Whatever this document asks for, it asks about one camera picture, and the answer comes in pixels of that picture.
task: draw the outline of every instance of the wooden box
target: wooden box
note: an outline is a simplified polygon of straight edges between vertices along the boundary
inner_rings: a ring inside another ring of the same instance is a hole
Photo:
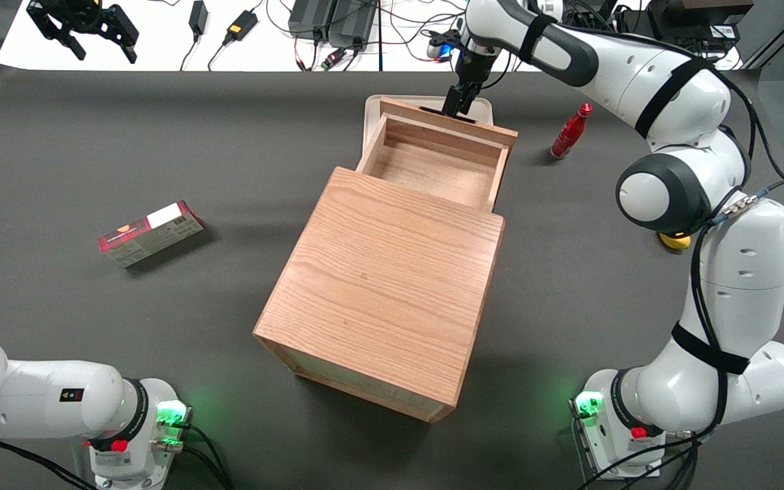
[[[495,134],[516,133],[389,107],[363,173],[333,171],[253,335],[299,376],[435,422],[457,404],[504,230],[486,212],[510,151]]]
[[[357,172],[491,212],[516,137],[383,97]]]

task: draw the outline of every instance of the red and white box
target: red and white box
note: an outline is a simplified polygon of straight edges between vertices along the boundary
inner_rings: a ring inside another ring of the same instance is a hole
[[[205,223],[186,202],[177,201],[99,237],[99,251],[120,266],[129,267],[203,229]]]

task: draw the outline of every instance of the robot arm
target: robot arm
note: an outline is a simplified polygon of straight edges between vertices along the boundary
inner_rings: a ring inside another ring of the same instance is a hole
[[[651,154],[628,167],[616,189],[617,204],[633,223],[688,236],[710,216],[747,202],[746,212],[713,227],[700,249],[700,289],[719,347],[745,363],[728,375],[719,423],[784,408],[784,345],[772,341],[784,304],[784,207],[763,193],[737,190],[747,168],[740,146],[718,130],[731,100],[724,82],[676,50],[567,28],[516,0],[470,0],[464,20],[459,82],[449,88],[445,114],[467,114],[507,50],[600,103],[647,141]],[[685,80],[673,80],[687,70]],[[703,431],[716,415],[717,368],[691,347],[706,341],[695,309],[689,288],[679,324],[656,360],[600,370],[576,397],[590,462],[599,472],[612,469],[604,478],[649,472],[663,450],[644,449],[662,446],[666,431]]]
[[[0,440],[84,438],[96,484],[159,490],[190,410],[161,379],[85,361],[15,361],[0,347]]]

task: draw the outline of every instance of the gray mat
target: gray mat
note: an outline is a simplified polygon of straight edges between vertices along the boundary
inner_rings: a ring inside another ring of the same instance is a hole
[[[647,152],[634,130],[597,110],[568,159],[546,160],[584,101],[557,81],[513,73],[483,94],[520,137],[452,415],[428,426],[296,379],[251,336],[332,169],[357,164],[364,99],[442,94],[452,80],[3,69],[0,344],[13,359],[86,359],[168,380],[242,489],[573,490],[566,400],[594,370],[654,358],[681,313],[688,256],[666,253],[616,208],[616,179]],[[738,100],[728,122],[747,134]],[[772,180],[759,155],[752,189]],[[784,187],[775,198],[784,203]],[[99,254],[97,237],[177,199],[212,233],[136,270]],[[22,446],[71,465],[63,441]],[[44,486],[65,488],[0,452],[0,488]],[[168,488],[215,487],[178,457]],[[784,412],[721,428],[693,488],[784,488]]]

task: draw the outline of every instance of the red button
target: red button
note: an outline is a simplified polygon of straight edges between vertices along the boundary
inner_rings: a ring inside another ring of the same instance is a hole
[[[115,440],[111,443],[111,451],[115,453],[122,453],[125,451],[128,445],[129,441],[127,440]]]

